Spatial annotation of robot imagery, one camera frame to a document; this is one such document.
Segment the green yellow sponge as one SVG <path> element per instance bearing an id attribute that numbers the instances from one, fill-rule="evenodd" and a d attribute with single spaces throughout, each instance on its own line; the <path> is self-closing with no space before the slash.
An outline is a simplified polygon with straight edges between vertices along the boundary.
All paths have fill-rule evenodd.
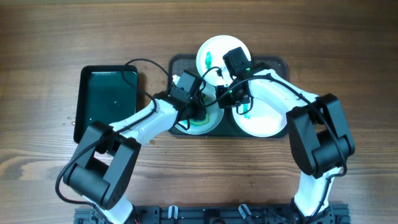
<path id="1" fill-rule="evenodd" d="M 201 93 L 200 97 L 194 102 L 194 114 L 193 117 L 189 119 L 191 125 L 202 126 L 209 123 L 209 114 L 206 107 L 204 107 L 205 100 L 207 99 L 208 97 Z"/>

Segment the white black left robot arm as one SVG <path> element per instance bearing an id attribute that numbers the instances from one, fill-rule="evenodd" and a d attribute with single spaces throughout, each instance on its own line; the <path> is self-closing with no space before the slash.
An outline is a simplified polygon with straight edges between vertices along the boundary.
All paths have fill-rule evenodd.
<path id="1" fill-rule="evenodd" d="M 132 116 L 110 125 L 89 125 L 70 161 L 57 177 L 85 198 L 105 223 L 125 223 L 133 211 L 124 193 L 141 147 L 159 133 L 205 113 L 198 97 L 202 77 L 184 71 L 177 84 L 151 97 L 150 103 Z"/>

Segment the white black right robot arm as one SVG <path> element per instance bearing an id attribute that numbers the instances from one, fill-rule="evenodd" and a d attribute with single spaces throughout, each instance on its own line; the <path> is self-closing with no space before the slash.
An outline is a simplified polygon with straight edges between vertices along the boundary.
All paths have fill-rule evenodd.
<path id="1" fill-rule="evenodd" d="M 284 115 L 292 156 L 301 170 L 293 204 L 302 223 L 319 220 L 334 179 L 346 175 L 346 161 L 355 152 L 339 99 L 299 89 L 265 63 L 250 61 L 241 47 L 224 54 L 223 61 L 233 82 L 217 87 L 220 107 L 237 108 L 258 99 Z"/>

